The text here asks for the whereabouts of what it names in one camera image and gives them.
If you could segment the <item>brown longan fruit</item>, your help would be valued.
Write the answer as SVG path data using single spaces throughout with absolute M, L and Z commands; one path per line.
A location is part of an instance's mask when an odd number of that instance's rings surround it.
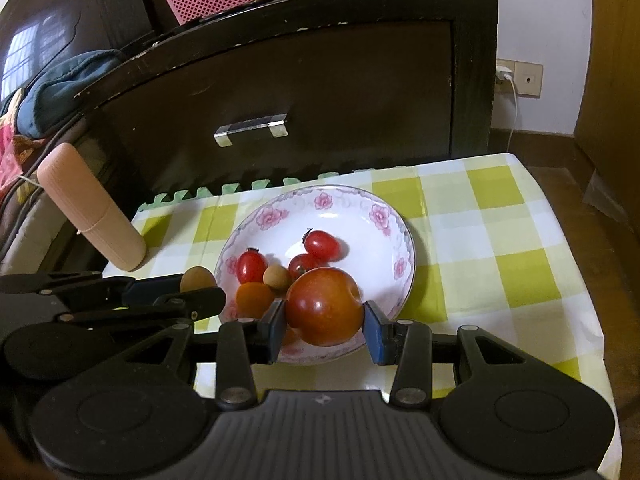
M 212 272 L 204 268 L 204 266 L 192 266 L 192 268 L 183 273 L 179 290 L 183 294 L 184 292 L 195 292 L 196 290 L 215 288 L 216 286 L 217 282 Z

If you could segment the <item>orange tangerine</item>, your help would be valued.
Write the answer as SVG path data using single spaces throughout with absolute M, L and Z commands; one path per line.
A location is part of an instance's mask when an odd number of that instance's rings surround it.
M 235 310 L 238 318 L 262 318 L 276 299 L 273 290 L 264 283 L 247 282 L 235 293 Z
M 297 335 L 296 331 L 293 330 L 291 327 L 288 327 L 285 330 L 285 333 L 282 338 L 282 346 L 283 347 L 290 346 L 291 344 L 296 344 L 297 341 L 299 341 L 299 336 Z

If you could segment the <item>pale longan fruit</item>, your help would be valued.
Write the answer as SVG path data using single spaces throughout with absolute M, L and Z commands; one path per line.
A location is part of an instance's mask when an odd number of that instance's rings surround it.
M 291 275 L 287 268 L 273 263 L 262 274 L 262 282 L 278 292 L 285 292 L 291 285 Z

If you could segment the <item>large red tomato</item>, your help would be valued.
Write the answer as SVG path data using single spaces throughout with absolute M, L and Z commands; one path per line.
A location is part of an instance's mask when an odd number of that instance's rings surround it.
M 316 347 L 344 344 L 356 335 L 363 322 L 359 288 L 341 269 L 310 270 L 288 290 L 285 318 L 306 344 Z

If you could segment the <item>stemmed red cherry tomato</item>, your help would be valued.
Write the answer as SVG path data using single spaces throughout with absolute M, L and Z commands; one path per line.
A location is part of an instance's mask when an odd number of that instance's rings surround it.
M 324 266 L 324 263 L 314 255 L 303 252 L 291 259 L 288 264 L 288 274 L 290 274 L 291 280 L 295 282 L 306 272 L 320 268 L 320 266 Z

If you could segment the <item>small red cherry tomato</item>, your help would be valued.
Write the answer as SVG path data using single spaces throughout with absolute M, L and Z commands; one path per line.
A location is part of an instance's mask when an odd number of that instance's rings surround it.
M 303 237 L 308 254 L 314 255 L 323 263 L 342 258 L 341 243 L 330 233 L 321 230 L 309 230 Z

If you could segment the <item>grey mattress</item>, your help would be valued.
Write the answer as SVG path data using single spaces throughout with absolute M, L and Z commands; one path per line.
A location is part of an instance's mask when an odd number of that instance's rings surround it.
M 96 136 L 69 134 L 49 143 L 26 176 L 17 180 L 1 203 L 1 273 L 22 274 L 71 268 L 67 259 L 86 265 L 94 249 L 39 187 L 37 169 L 54 148 L 70 142 L 93 174 L 104 179 L 106 144 Z

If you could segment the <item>white floral porcelain plate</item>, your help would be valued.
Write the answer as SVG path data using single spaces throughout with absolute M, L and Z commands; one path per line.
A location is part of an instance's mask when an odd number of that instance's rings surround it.
M 363 346 L 356 318 L 329 314 L 329 300 L 372 300 L 389 318 L 412 289 L 416 248 L 401 215 L 372 193 L 314 185 L 282 193 L 251 211 L 218 258 L 226 294 L 221 322 L 258 316 L 270 299 L 291 300 L 279 359 L 316 365 Z

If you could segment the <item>green foam mat edge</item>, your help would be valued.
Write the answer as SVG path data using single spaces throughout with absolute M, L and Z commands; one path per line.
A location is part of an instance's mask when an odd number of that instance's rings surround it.
M 314 179 L 301 179 L 298 177 L 274 177 L 257 179 L 250 182 L 227 182 L 197 186 L 175 192 L 163 192 L 157 194 L 145 203 L 142 203 L 137 212 L 149 211 L 157 208 L 168 207 L 185 202 L 186 200 L 206 200 L 218 196 L 233 195 L 246 192 L 262 192 L 263 190 L 288 190 L 289 188 L 303 188 L 316 184 L 348 184 L 358 188 L 370 188 L 375 181 L 385 181 L 400 178 L 409 168 L 396 166 L 392 168 L 366 168 L 354 171 L 337 172 L 328 171 L 318 174 Z

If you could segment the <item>green white checkered tablecloth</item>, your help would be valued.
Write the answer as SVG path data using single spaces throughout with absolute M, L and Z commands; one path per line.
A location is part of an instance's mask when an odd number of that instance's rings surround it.
M 205 266 L 228 297 L 236 255 L 287 264 L 322 229 L 349 248 L 343 268 L 362 296 L 438 334 L 475 325 L 596 390 L 612 388 L 604 335 L 582 274 L 542 189 L 511 154 L 359 171 L 280 188 L 141 205 L 132 220 L 148 255 L 137 278 Z

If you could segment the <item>pink ribbed cylindrical case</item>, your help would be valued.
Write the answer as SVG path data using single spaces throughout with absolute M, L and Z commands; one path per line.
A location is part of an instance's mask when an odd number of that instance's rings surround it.
M 143 237 L 72 144 L 61 143 L 50 151 L 40 162 L 37 178 L 76 230 L 116 268 L 132 271 L 142 263 Z

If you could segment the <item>pink floral blanket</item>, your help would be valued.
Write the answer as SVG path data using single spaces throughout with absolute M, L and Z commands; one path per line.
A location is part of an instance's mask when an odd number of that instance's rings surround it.
M 1 198 L 6 196 L 13 183 L 23 174 L 23 165 L 29 156 L 46 143 L 44 139 L 22 136 L 17 130 L 17 113 L 24 93 L 24 89 L 19 88 L 9 100 L 8 108 L 1 115 Z

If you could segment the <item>blue folded cloth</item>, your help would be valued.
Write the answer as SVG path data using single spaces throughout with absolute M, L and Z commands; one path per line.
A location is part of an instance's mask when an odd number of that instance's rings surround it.
M 119 50 L 84 52 L 51 66 L 28 90 L 17 113 L 17 131 L 43 139 L 75 113 L 75 96 L 122 62 Z

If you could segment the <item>dark wooden cabinet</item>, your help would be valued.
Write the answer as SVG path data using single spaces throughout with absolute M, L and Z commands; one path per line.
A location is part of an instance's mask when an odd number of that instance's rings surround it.
M 79 101 L 145 196 L 479 155 L 497 25 L 498 0 L 273 0 L 160 41 Z M 285 138 L 214 140 L 275 114 Z

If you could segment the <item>beige wall socket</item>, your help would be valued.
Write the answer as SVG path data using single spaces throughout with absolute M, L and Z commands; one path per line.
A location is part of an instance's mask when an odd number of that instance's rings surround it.
M 498 58 L 496 63 L 496 93 L 510 93 L 512 91 L 510 82 L 502 78 L 505 70 L 511 76 L 518 96 L 540 98 L 542 81 L 544 80 L 544 66 L 542 64 Z

